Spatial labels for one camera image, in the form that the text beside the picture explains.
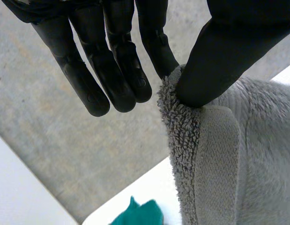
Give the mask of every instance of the white table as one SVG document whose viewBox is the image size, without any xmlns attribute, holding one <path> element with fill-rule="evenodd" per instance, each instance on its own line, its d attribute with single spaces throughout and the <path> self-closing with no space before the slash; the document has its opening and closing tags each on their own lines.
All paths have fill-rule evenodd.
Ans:
<svg viewBox="0 0 290 225">
<path fill-rule="evenodd" d="M 1 138 L 0 225 L 77 225 Z"/>
<path fill-rule="evenodd" d="M 290 66 L 273 78 L 290 85 Z M 82 225 L 107 225 L 129 205 L 130 196 L 143 204 L 155 199 L 164 214 L 165 225 L 180 225 L 179 202 L 169 158 L 159 163 L 134 183 L 90 214 Z"/>
</svg>

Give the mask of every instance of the microfiber towel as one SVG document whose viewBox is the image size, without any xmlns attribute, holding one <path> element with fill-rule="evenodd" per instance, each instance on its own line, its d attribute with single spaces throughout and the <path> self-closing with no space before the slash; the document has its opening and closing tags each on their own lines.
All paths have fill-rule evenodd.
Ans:
<svg viewBox="0 0 290 225">
<path fill-rule="evenodd" d="M 156 201 L 139 205 L 133 197 L 128 208 L 112 222 L 112 225 L 162 225 L 163 213 Z"/>
<path fill-rule="evenodd" d="M 290 225 L 290 86 L 241 77 L 206 106 L 163 80 L 158 106 L 185 225 Z"/>
</svg>

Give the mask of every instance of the robotic hand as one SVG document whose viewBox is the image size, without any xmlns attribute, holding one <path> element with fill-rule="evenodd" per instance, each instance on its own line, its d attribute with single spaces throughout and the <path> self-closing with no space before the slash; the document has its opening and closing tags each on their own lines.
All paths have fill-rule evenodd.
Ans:
<svg viewBox="0 0 290 225">
<path fill-rule="evenodd" d="M 20 20 L 32 23 L 92 115 L 106 114 L 110 105 L 81 60 L 69 20 L 118 111 L 128 112 L 136 102 L 150 99 L 152 89 L 130 36 L 134 0 L 2 1 Z M 163 78 L 178 65 L 163 32 L 168 0 L 135 2 L 142 42 Z M 193 107 L 224 93 L 290 34 L 290 0 L 208 0 L 208 7 L 212 18 L 201 30 L 177 85 L 178 98 Z"/>
</svg>

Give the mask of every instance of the fuzzy fabric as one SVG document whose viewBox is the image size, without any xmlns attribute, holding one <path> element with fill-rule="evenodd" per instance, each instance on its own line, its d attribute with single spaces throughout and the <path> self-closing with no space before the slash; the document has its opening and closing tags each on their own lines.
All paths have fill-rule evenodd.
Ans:
<svg viewBox="0 0 290 225">
<path fill-rule="evenodd" d="M 241 78 L 201 109 L 158 105 L 185 225 L 290 225 L 290 86 Z"/>
</svg>

